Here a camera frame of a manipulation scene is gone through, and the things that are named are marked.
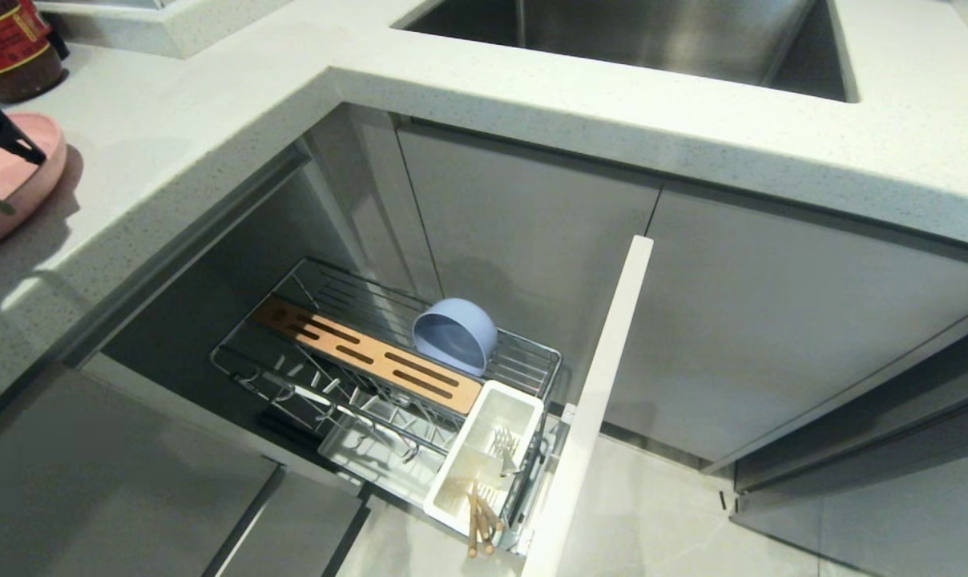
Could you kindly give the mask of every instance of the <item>undermount sink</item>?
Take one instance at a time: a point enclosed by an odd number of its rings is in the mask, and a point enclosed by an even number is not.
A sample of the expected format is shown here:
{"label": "undermount sink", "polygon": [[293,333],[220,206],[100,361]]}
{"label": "undermount sink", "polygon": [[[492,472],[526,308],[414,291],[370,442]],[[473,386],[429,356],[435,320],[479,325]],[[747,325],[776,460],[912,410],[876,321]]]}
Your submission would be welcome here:
{"label": "undermount sink", "polygon": [[829,0],[445,0],[406,29],[851,100]]}

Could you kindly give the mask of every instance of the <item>cabinet panel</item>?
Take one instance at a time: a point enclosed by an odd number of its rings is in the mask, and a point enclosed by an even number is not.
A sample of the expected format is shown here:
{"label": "cabinet panel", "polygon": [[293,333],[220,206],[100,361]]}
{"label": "cabinet panel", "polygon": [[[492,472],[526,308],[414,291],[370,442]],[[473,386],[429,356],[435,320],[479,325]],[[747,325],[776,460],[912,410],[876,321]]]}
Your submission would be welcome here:
{"label": "cabinet panel", "polygon": [[0,577],[201,575],[274,470],[80,373],[37,386],[0,423]]}
{"label": "cabinet panel", "polygon": [[968,314],[964,260],[721,200],[659,198],[616,425],[723,460]]}
{"label": "cabinet panel", "polygon": [[357,497],[286,474],[218,577],[326,574],[349,525],[362,523],[362,507]]}
{"label": "cabinet panel", "polygon": [[399,139],[444,295],[560,350],[569,390],[556,401],[575,401],[659,181],[435,128]]}

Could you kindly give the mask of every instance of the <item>sauce jar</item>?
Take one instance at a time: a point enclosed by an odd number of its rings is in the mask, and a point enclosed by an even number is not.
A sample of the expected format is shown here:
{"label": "sauce jar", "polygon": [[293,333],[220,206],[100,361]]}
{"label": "sauce jar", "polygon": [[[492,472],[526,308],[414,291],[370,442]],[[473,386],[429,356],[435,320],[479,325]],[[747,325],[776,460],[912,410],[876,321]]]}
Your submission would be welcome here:
{"label": "sauce jar", "polygon": [[43,94],[63,80],[63,64],[46,39],[51,31],[32,0],[0,0],[0,102]]}

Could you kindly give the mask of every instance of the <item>jar label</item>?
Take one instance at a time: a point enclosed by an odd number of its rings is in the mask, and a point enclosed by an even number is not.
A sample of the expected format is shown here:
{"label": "jar label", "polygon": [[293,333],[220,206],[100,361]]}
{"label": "jar label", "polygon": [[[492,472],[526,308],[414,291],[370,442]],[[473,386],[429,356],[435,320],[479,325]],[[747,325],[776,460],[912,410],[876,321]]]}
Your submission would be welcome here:
{"label": "jar label", "polygon": [[50,30],[32,0],[18,0],[18,6],[0,15],[0,74],[43,54]]}

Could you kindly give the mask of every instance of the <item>floor tile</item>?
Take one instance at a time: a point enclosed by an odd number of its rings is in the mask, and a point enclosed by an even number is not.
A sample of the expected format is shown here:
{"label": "floor tile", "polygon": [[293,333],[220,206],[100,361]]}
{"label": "floor tile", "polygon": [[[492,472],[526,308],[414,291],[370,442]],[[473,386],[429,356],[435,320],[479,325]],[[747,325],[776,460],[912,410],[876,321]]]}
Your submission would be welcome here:
{"label": "floor tile", "polygon": [[370,516],[338,577],[513,577],[523,559],[505,551],[466,557],[466,538],[372,497]]}
{"label": "floor tile", "polygon": [[729,522],[719,498],[732,495],[729,481],[598,443],[563,554],[566,577],[817,577],[814,555]]}

